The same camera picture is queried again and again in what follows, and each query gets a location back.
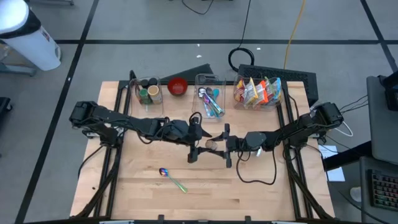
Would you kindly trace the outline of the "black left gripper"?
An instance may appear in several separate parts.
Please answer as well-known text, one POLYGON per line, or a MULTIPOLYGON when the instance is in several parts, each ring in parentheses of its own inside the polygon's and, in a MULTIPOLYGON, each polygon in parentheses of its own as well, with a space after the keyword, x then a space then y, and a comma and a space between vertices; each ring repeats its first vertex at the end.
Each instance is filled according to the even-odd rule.
POLYGON ((198 119, 191 119, 189 123, 182 120, 173 120, 169 122, 163 131, 163 140, 175 144, 183 144, 190 147, 188 153, 188 163, 194 163, 198 159, 198 154, 214 150, 205 147, 196 147, 195 143, 202 138, 211 138, 212 135, 201 128, 198 119))

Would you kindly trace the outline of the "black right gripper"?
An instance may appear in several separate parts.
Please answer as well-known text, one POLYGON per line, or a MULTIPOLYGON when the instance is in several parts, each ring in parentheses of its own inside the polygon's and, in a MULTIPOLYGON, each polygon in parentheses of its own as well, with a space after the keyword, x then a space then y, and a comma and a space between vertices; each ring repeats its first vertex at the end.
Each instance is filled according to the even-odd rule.
POLYGON ((219 136, 215 137, 215 141, 226 142, 226 151, 212 151, 213 154, 226 159, 226 167, 232 167, 231 153, 232 152, 252 152, 262 149, 267 151, 266 147, 266 135, 262 132, 248 132, 245 138, 239 138, 237 136, 230 136, 229 124, 224 125, 224 132, 219 136))

